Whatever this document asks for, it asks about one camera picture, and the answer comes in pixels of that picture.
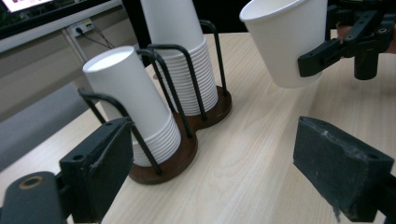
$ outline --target wire cup holder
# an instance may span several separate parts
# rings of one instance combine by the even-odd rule
[[[226,87],[226,80],[224,75],[224,68],[223,68],[221,49],[219,43],[219,33],[215,25],[211,21],[200,20],[200,23],[202,26],[207,26],[215,37],[216,50],[219,61],[219,72],[221,77],[221,86],[216,86],[219,99],[217,103],[208,111],[204,110],[204,104],[198,87],[195,71],[192,65],[191,56],[183,47],[179,45],[150,44],[146,49],[139,49],[136,51],[139,55],[149,58],[153,66],[153,69],[157,74],[158,80],[160,82],[160,86],[163,90],[163,95],[165,97],[165,100],[169,105],[169,108],[172,112],[172,115],[175,119],[175,122],[181,134],[181,142],[177,151],[168,160],[159,164],[158,162],[156,162],[155,158],[153,157],[151,151],[149,150],[149,147],[145,143],[144,138],[141,136],[140,132],[137,130],[135,125],[132,125],[131,127],[132,134],[136,138],[138,144],[142,147],[146,157],[148,158],[151,164],[151,167],[142,167],[136,164],[132,166],[132,169],[129,173],[129,177],[131,177],[132,180],[138,183],[146,184],[146,185],[161,184],[181,174],[184,170],[186,170],[189,167],[189,165],[192,163],[196,155],[198,149],[198,140],[195,133],[198,130],[208,128],[222,121],[225,117],[227,117],[227,115],[230,113],[233,107],[232,96],[227,91],[227,87]],[[185,115],[179,97],[177,96],[175,85],[169,74],[167,65],[164,59],[162,58],[162,56],[159,53],[157,53],[155,49],[172,49],[172,50],[176,49],[184,54],[191,73],[191,81],[194,87],[198,106],[200,108],[200,115],[196,115],[196,116]],[[157,66],[157,63],[160,65],[163,71],[163,76],[161,76],[161,72]],[[171,102],[171,98],[168,94],[168,91],[165,88],[163,79],[165,79],[168,84],[177,111],[175,110],[175,107]],[[121,113],[123,117],[130,118],[130,115],[128,114],[122,103],[110,95],[89,92],[83,89],[78,89],[78,93],[82,97],[82,99],[86,102],[86,104],[89,106],[93,114],[99,119],[99,121],[102,124],[106,123],[106,120],[104,119],[104,117],[101,115],[101,113],[94,104],[94,102],[98,100],[110,103]]]

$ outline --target electrical outlet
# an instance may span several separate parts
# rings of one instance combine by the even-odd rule
[[[69,28],[73,36],[79,36],[80,34],[77,32],[77,28],[81,29],[82,33],[85,34],[93,29],[93,24],[91,19],[88,18],[70,25]]]

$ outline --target wooden table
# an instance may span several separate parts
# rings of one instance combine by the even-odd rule
[[[220,85],[213,36],[206,38]],[[153,186],[127,177],[103,223],[337,223],[330,205],[293,165],[300,116],[328,121],[396,158],[396,56],[381,55],[378,75],[369,81],[354,78],[353,59],[343,59],[315,83],[283,89],[270,78],[249,34],[221,34],[220,43],[231,113],[197,132],[197,155],[181,175]],[[58,173],[58,160],[99,125],[87,111],[8,167],[0,174],[1,202],[15,179]],[[383,221],[378,213],[375,223]],[[341,215],[341,223],[350,222]]]

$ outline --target round wooden base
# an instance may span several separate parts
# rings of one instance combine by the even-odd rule
[[[129,173],[129,177],[131,177],[132,180],[146,185],[161,184],[180,175],[189,167],[198,148],[198,140],[195,133],[198,130],[208,128],[222,121],[233,107],[231,94],[227,92],[227,94],[224,95],[223,88],[219,86],[217,86],[217,88],[219,100],[212,109],[206,111],[207,120],[202,120],[201,115],[186,117],[193,131],[191,138],[187,137],[180,115],[176,112],[173,114],[177,127],[180,129],[181,143],[174,155],[167,161],[159,164],[163,173],[157,175],[152,167],[142,167],[134,164]]]

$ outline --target computer screen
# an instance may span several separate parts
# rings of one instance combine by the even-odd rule
[[[9,12],[24,10],[29,7],[35,7],[53,0],[2,0]]]

